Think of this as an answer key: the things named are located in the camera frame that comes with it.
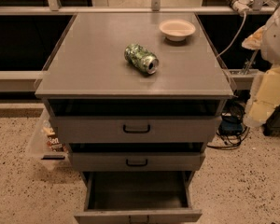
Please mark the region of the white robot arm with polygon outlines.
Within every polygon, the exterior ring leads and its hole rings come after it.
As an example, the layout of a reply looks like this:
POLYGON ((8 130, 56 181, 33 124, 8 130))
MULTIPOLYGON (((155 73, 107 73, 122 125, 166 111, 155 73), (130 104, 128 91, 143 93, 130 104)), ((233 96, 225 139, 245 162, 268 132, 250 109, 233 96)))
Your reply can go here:
POLYGON ((245 107, 244 125, 259 127, 280 106, 280 7, 242 42, 242 47, 259 49, 262 59, 272 64, 268 71, 254 77, 245 107))

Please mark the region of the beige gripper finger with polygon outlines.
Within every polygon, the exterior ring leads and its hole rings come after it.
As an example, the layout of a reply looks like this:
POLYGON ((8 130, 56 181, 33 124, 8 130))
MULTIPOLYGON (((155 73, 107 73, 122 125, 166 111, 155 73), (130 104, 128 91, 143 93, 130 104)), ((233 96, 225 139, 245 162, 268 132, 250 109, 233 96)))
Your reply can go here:
POLYGON ((245 48, 245 49, 251 49, 251 50, 260 49, 260 45, 261 45, 261 42, 262 42, 263 31, 264 31, 263 26, 258 28, 257 31, 255 31, 252 35, 247 37, 242 42, 242 47, 245 48))
POLYGON ((280 106, 280 66, 257 73, 245 106, 244 125, 259 127, 280 106))

